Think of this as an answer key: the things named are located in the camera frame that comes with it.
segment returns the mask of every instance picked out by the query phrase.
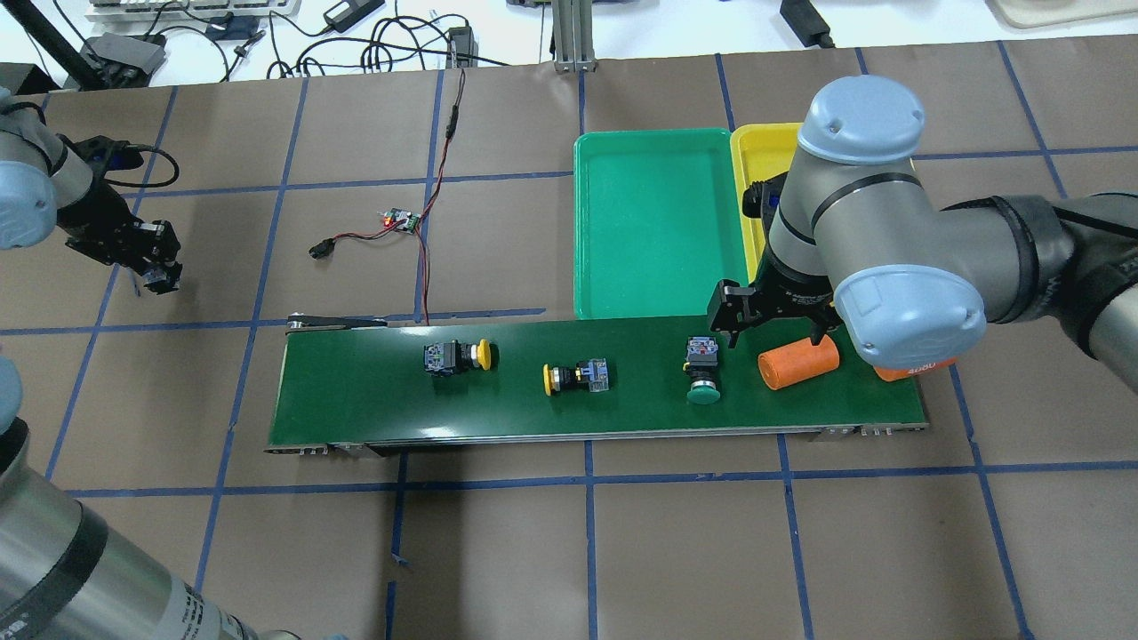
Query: black pole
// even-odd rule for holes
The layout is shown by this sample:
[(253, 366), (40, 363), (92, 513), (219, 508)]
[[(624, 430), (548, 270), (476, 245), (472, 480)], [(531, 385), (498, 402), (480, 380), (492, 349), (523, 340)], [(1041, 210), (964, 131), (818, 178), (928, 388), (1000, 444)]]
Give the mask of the black pole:
[(63, 34), (56, 30), (48, 18), (32, 5), (31, 0), (0, 0), (0, 3), (8, 9), (8, 13), (16, 18), (27, 33), (35, 39), (48, 55), (59, 63), (64, 71), (71, 74), (79, 83), (81, 90), (106, 89), (107, 83), (91, 67), (83, 56), (79, 55), (72, 46), (64, 39)]

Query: keyboard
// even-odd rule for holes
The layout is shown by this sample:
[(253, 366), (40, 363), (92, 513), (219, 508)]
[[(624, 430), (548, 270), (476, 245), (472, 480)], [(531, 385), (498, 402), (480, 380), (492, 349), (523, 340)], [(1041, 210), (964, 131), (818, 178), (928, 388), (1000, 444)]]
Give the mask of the keyboard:
[[(150, 23), (154, 20), (158, 9), (167, 0), (89, 0), (86, 19), (92, 23)], [(296, 14), (300, 6), (300, 0), (181, 0), (180, 5), (185, 7), (189, 3), (190, 11), (199, 18), (217, 18), (224, 16), (226, 11), (232, 11), (234, 16), (267, 16), (270, 11), (277, 11), (286, 16)], [(162, 24), (167, 22), (184, 22), (188, 18), (178, 6), (171, 5), (162, 13), (158, 20)]]

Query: orange cylinder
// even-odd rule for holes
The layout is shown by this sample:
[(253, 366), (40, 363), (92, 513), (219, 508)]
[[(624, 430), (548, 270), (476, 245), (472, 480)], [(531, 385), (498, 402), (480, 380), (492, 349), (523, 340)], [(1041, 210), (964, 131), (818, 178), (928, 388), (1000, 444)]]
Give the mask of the orange cylinder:
[(874, 367), (873, 370), (877, 372), (877, 377), (882, 380), (885, 380), (887, 383), (894, 383), (912, 376), (920, 376), (926, 371), (943, 369), (954, 362), (956, 362), (956, 359), (950, 358), (943, 362), (930, 362), (929, 364), (922, 364), (912, 369), (882, 369), (881, 367)]
[(772, 348), (759, 354), (762, 381), (773, 391), (808, 380), (838, 368), (838, 345), (830, 336), (822, 336), (818, 346), (810, 338)]

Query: light blue joint cap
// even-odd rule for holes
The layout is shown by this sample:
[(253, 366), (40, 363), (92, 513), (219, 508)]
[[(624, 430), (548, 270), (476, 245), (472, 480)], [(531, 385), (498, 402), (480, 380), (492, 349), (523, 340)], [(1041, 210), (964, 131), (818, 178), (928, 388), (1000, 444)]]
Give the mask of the light blue joint cap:
[(839, 77), (822, 88), (798, 143), (842, 164), (887, 164), (917, 150), (924, 107), (907, 87), (880, 75)]
[(24, 399), (24, 387), (11, 360), (0, 355), (0, 435), (8, 430), (16, 419), (19, 403)]
[(984, 301), (956, 273), (918, 264), (890, 264), (853, 273), (834, 290), (863, 360), (910, 369), (955, 358), (984, 335)]
[(42, 243), (56, 227), (56, 188), (30, 164), (0, 161), (0, 249)]

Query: yellow tray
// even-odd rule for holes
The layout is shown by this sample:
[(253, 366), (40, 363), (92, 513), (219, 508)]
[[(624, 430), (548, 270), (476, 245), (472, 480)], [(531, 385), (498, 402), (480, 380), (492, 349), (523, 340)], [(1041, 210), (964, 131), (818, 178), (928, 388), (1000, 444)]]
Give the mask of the yellow tray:
[(731, 162), (735, 169), (735, 204), (739, 223), (743, 228), (743, 252), (747, 273), (754, 278), (766, 238), (762, 221), (743, 215), (743, 191), (752, 182), (768, 180), (790, 169), (790, 161), (798, 147), (799, 123), (747, 124), (731, 134)]

